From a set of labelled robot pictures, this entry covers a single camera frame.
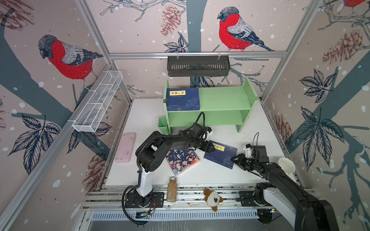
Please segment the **dark blue bottom book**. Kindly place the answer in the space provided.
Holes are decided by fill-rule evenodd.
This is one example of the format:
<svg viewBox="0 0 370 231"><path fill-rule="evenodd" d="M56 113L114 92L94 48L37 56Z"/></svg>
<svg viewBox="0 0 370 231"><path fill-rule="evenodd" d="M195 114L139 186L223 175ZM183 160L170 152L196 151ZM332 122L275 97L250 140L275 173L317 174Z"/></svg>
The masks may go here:
<svg viewBox="0 0 370 231"><path fill-rule="evenodd" d="M237 148L211 141L215 150L211 153L205 153L204 159L217 163L223 167L233 169L234 163L231 161L237 155Z"/></svg>

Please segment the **blue book wide yellow label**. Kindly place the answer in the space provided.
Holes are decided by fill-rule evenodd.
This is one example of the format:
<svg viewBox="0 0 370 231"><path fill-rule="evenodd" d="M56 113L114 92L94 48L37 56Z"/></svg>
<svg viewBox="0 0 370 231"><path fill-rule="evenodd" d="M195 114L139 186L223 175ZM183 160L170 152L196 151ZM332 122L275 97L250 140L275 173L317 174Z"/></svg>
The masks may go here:
<svg viewBox="0 0 370 231"><path fill-rule="evenodd" d="M198 110L200 110L199 106L167 107L168 112L171 112L171 111L198 111Z"/></svg>

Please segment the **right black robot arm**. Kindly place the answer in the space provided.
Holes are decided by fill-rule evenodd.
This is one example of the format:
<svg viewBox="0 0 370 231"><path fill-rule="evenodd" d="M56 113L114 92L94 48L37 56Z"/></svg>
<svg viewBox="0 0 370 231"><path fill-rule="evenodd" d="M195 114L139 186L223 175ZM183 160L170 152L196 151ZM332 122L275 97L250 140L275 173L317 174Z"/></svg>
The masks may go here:
<svg viewBox="0 0 370 231"><path fill-rule="evenodd" d="M262 145L246 145L246 154L231 161L242 170L257 173L264 182L257 183L254 192L242 201L258 206L271 205L296 231L338 231L332 205L319 200L295 183L277 163L270 162Z"/></svg>

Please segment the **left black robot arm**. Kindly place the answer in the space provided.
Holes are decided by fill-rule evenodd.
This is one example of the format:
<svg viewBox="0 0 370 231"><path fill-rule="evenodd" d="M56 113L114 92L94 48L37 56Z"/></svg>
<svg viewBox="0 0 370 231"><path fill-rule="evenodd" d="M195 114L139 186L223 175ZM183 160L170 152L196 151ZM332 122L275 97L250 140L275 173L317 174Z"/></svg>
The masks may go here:
<svg viewBox="0 0 370 231"><path fill-rule="evenodd" d="M164 135L153 132L136 150L136 164L138 166L138 183L126 188L122 202L129 202L127 196L133 196L133 203L137 207L146 207L150 204L153 194L152 182L154 171L160 167L167 154L175 149L201 150L210 153L215 150L214 145L207 140L211 135L210 127L193 124L188 129L179 131L177 135Z"/></svg>

